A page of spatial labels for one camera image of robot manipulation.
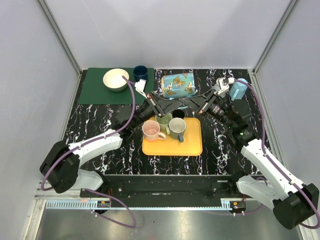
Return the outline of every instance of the bowl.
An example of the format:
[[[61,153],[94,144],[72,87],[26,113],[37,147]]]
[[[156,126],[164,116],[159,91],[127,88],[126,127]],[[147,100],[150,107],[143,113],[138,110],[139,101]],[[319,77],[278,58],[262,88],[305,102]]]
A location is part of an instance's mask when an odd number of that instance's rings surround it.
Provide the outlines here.
[[[120,68],[111,69],[103,76],[103,84],[110,91],[121,92],[128,86],[122,76],[125,76],[129,80],[129,73],[127,71]]]

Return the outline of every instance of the green placemat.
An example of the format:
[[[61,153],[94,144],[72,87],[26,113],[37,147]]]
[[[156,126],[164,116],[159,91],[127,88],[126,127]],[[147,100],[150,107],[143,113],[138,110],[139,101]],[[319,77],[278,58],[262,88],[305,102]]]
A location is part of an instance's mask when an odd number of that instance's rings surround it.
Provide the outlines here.
[[[103,82],[106,72],[113,68],[88,68],[81,90],[79,104],[111,104],[111,105],[127,105],[132,104],[132,97],[129,87],[120,92],[110,91]],[[129,73],[129,80],[135,82],[133,68],[121,68]],[[148,82],[145,93],[150,93],[154,90],[155,69],[148,68]],[[142,104],[145,98],[134,90],[135,103]]]

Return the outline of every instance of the yellow tray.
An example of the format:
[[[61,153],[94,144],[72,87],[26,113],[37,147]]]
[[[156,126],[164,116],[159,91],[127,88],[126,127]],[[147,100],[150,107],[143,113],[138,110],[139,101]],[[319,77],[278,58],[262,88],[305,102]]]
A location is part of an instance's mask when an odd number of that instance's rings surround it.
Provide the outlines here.
[[[195,117],[185,117],[186,130],[183,142],[166,135],[165,140],[155,142],[146,141],[143,138],[142,151],[151,156],[198,156],[202,153],[202,137],[200,121]]]

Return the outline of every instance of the reflective floor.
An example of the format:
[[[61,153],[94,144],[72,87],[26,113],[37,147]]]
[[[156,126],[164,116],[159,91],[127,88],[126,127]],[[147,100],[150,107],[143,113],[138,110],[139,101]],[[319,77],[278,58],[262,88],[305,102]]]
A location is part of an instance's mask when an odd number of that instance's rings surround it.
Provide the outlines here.
[[[248,203],[256,208],[256,202]],[[132,224],[125,210],[106,216]],[[37,240],[301,240],[298,228],[287,230],[263,207],[247,216],[220,216],[205,211],[135,211],[138,228],[118,226],[89,210],[45,209]]]

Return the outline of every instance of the dark blue mug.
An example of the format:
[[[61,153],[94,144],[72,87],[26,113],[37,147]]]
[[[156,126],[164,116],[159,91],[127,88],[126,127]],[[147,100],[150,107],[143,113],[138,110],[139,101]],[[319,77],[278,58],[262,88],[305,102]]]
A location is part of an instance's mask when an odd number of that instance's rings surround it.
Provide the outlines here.
[[[136,66],[133,69],[134,80],[139,82],[140,79],[148,81],[148,68],[146,66]]]

